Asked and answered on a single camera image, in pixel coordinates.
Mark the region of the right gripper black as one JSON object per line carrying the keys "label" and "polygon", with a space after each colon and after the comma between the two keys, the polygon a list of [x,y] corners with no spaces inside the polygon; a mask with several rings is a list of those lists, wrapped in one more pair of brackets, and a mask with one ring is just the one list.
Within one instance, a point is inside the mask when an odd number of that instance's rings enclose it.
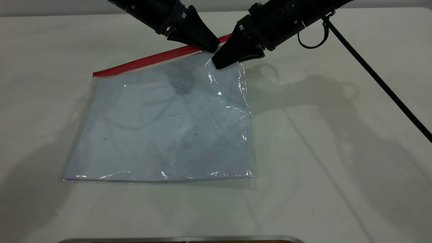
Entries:
{"label": "right gripper black", "polygon": [[305,2],[255,3],[224,45],[213,55],[212,62],[221,70],[236,62],[265,57],[263,50],[273,51],[281,43],[304,29]]}

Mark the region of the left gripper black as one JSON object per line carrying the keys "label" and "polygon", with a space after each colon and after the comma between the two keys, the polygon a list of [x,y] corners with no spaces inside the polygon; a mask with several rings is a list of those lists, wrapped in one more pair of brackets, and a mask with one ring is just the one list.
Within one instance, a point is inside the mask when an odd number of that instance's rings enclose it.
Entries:
{"label": "left gripper black", "polygon": [[158,17],[157,34],[198,50],[216,52],[220,41],[201,20],[193,5],[187,7],[179,0],[156,0],[155,13]]}

